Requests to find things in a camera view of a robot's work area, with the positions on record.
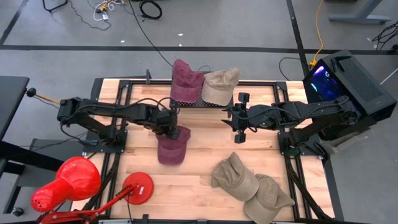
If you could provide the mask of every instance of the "red lamp shade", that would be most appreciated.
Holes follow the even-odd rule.
[[[53,182],[33,194],[31,204],[38,212],[48,212],[65,200],[90,198],[100,187],[101,176],[94,164],[76,156],[61,165]]]

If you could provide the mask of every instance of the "gray floor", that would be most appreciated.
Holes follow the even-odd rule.
[[[93,20],[93,10],[86,1],[72,1],[84,20],[93,26],[106,27],[103,22]],[[0,32],[8,26],[21,2],[0,0]],[[47,2],[50,7],[62,0]],[[319,48],[315,29],[319,2],[293,0],[305,49]],[[149,38],[158,46],[297,48],[285,1],[164,0],[158,3],[164,13],[161,20],[141,23]],[[373,50],[374,43],[367,38],[372,39],[391,23],[366,26],[328,20],[333,13],[355,13],[363,4],[364,1],[325,1],[319,17],[325,49]],[[396,21],[397,8],[398,1],[384,0],[374,13],[391,16]],[[42,9],[41,1],[30,0],[5,44],[150,46],[133,16],[121,6],[115,6],[109,17],[112,27],[102,32],[82,24],[69,4],[51,15]],[[397,43],[398,39],[395,39],[385,49]],[[193,69],[202,65],[209,65],[212,70],[237,66],[243,79],[256,80],[283,80],[278,69],[279,60],[282,57],[298,57],[297,54],[255,52],[163,52],[163,55],[169,62],[182,58]],[[313,55],[306,56],[308,61],[312,60]],[[379,81],[398,67],[398,55],[356,57]],[[36,87],[39,93],[57,99],[73,96],[88,98],[94,78],[143,75],[147,68],[154,78],[171,77],[170,67],[157,52],[0,50],[1,75],[27,76],[30,87]],[[284,60],[282,70],[291,80],[303,78],[298,60]],[[395,97],[398,96],[397,75],[384,84]],[[56,114],[56,109],[35,99],[24,98],[5,140],[27,145],[32,138],[66,139],[59,131]],[[395,112],[392,118],[375,125],[368,138],[332,156],[346,220],[396,223],[398,152],[394,138],[397,121],[398,114]],[[84,130],[72,127],[68,131],[80,134]],[[3,177],[0,188],[10,185],[12,180],[12,177]],[[4,197],[3,191],[0,191],[0,201]]]

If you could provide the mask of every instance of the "red lamp base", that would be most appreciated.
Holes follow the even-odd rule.
[[[125,197],[133,205],[140,205],[147,202],[154,193],[154,182],[148,174],[136,172],[130,174],[123,183],[123,189],[128,186],[135,186],[134,190]]]

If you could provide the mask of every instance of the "wooden table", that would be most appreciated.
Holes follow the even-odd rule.
[[[118,83],[118,79],[104,79],[98,101],[114,103]],[[287,82],[287,88],[290,101],[307,102],[302,82]],[[234,99],[238,99],[238,93],[243,91],[250,93],[249,106],[269,105],[274,102],[271,87],[237,86]],[[160,100],[169,95],[169,85],[134,85],[131,103],[146,97]],[[163,102],[165,105],[169,104],[167,100]],[[111,122],[111,118],[97,116],[96,119],[104,124]],[[221,119],[227,119],[226,112],[219,109],[181,109],[178,124],[191,129],[191,138],[188,141],[187,155],[180,166],[159,164],[155,134],[135,124],[127,126],[126,150],[121,156],[115,192],[121,190],[126,177],[134,172],[149,174],[155,183],[154,194],[148,202],[130,205],[133,218],[142,218],[143,214],[149,214],[150,219],[249,220],[243,212],[243,202],[228,195],[221,188],[214,189],[210,185],[210,175],[215,165],[232,152],[240,156],[249,170],[255,174],[273,177],[282,190],[289,194],[285,162],[279,152],[277,132],[263,129],[259,129],[257,133],[246,131],[246,142],[235,144],[235,133]],[[310,122],[306,120],[299,127]],[[99,171],[103,157],[103,154],[98,153],[91,158]],[[334,217],[322,161],[316,156],[302,156],[302,165],[308,191],[323,211]],[[304,217],[302,198],[298,189],[296,191],[300,216]],[[107,192],[106,189],[102,204],[107,198]],[[81,209],[85,203],[86,200],[74,202],[72,209]],[[129,218],[125,200],[113,206],[111,218]],[[275,221],[292,220],[292,207],[283,208],[275,218]]]

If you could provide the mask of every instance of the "beige cap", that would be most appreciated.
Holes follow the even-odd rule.
[[[231,101],[241,73],[238,68],[205,74],[201,98],[208,103],[226,106]]]
[[[233,152],[228,159],[215,167],[211,176],[211,186],[221,187],[232,197],[244,202],[256,194],[259,182]]]
[[[294,205],[294,201],[283,192],[272,177],[256,174],[259,190],[256,195],[244,203],[243,210],[257,224],[269,224],[286,206]]]

